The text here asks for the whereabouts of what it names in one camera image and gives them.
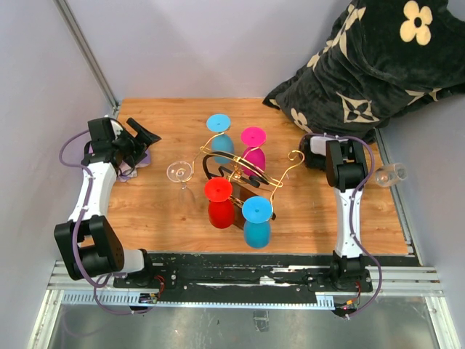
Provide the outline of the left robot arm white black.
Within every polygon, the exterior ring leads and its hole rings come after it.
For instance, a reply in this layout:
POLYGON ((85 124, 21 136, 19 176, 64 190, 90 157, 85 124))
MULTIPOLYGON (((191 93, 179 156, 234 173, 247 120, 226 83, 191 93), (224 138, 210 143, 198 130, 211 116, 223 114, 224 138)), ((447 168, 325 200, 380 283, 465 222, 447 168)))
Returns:
POLYGON ((133 174, 149 157, 149 147, 161 140, 133 118, 125 124, 105 116, 87 123, 90 136, 84 157, 76 164, 83 182, 68 220, 54 228, 54 239, 68 275, 101 285, 97 276, 126 274, 139 287, 155 281, 145 249, 125 249, 108 222, 110 194, 119 177, 133 174), (129 173, 122 170, 127 165, 129 173))

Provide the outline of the purple cloth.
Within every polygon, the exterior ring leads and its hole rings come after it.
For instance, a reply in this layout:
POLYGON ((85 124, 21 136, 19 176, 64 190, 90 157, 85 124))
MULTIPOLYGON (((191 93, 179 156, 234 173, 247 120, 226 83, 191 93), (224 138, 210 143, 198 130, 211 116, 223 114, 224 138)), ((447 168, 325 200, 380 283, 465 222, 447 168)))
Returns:
POLYGON ((150 164, 151 157, 149 150, 145 151, 145 157, 140 162, 138 162, 135 167, 130 167, 126 162, 123 161, 118 170, 117 181, 127 182, 128 180, 137 177, 137 170, 139 168, 147 167, 150 164))

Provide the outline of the gold wire wine glass rack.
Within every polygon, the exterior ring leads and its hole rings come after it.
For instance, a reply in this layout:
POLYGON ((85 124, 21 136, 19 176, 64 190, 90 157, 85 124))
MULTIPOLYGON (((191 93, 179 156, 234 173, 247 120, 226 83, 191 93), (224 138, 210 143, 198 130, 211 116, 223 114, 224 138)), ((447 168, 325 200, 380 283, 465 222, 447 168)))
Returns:
POLYGON ((232 225, 243 229, 245 219, 241 209, 244 201, 253 196, 261 196, 270 201, 272 205, 271 220, 274 220, 274 195, 276 190, 283 186, 283 180, 271 177, 265 170, 262 171, 256 168, 242 157, 243 154, 237 155, 236 153, 213 151, 211 141, 217 136, 218 134, 214 133, 199 148, 199 153, 203 155, 202 169, 207 181, 214 177, 223 177, 232 184, 230 200, 235 209, 235 221, 232 225))

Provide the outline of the magenta wine glass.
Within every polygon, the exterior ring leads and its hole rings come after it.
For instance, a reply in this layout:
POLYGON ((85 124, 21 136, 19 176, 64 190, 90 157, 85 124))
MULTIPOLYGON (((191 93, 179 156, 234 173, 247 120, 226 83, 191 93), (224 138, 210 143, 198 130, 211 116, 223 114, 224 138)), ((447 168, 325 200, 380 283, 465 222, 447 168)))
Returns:
POLYGON ((260 127, 248 127, 242 131, 240 139, 247 146, 242 157, 256 168, 264 171, 266 169, 266 156, 261 147, 267 140, 266 132, 260 127))

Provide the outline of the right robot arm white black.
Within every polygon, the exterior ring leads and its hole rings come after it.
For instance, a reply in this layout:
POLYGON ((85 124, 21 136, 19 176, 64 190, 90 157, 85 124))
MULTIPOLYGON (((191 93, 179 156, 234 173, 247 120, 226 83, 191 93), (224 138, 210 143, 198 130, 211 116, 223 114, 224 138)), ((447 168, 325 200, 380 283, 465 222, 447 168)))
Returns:
POLYGON ((370 146, 356 137, 309 133, 301 139, 299 150, 306 167, 325 172, 336 201, 336 245, 329 271, 318 279, 319 285, 337 291, 372 291, 360 239, 361 198, 372 174, 366 160, 373 155, 370 146))

